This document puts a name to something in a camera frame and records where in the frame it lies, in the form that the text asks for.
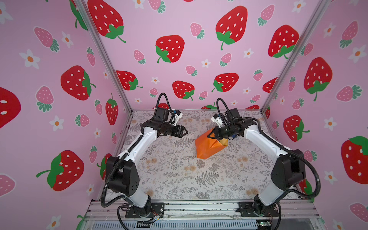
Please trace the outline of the yellow orange wrapping paper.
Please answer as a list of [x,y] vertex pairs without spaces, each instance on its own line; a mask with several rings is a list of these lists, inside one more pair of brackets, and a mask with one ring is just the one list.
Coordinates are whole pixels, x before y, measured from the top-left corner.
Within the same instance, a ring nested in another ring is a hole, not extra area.
[[196,155],[199,159],[208,159],[228,146],[228,139],[225,141],[209,139],[207,135],[210,132],[211,130],[207,131],[195,140]]

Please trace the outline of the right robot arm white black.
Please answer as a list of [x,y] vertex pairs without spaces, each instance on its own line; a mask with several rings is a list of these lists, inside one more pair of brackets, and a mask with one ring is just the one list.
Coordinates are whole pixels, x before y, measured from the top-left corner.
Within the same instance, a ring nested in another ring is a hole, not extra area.
[[306,178],[303,153],[290,150],[265,134],[257,119],[223,122],[219,116],[214,115],[211,121],[217,126],[208,134],[208,138],[221,140],[234,135],[245,137],[265,152],[275,164],[270,175],[271,182],[254,198],[253,209],[257,215],[265,215],[275,203],[286,196],[288,189]]

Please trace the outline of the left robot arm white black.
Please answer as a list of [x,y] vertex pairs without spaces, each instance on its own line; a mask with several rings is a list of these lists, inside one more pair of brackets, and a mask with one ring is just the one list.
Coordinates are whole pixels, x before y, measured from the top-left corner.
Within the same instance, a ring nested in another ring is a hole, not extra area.
[[140,187],[137,165],[149,146],[161,136],[182,138],[188,130],[181,125],[148,120],[140,124],[140,134],[116,157],[106,162],[106,178],[101,206],[107,208],[119,199],[138,209],[150,209],[150,197]]

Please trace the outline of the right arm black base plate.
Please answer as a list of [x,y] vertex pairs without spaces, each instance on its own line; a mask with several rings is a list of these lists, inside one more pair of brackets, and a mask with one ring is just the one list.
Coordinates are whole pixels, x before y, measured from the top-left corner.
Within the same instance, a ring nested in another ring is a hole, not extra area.
[[264,206],[259,202],[239,202],[236,212],[242,217],[278,217],[277,205]]

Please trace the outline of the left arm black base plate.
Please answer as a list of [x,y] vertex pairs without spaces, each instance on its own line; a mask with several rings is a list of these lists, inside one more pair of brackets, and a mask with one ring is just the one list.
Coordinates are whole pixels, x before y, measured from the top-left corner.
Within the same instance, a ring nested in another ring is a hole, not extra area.
[[163,217],[165,203],[149,203],[143,208],[132,206],[127,209],[125,218],[139,219],[139,218],[154,218],[156,216]]

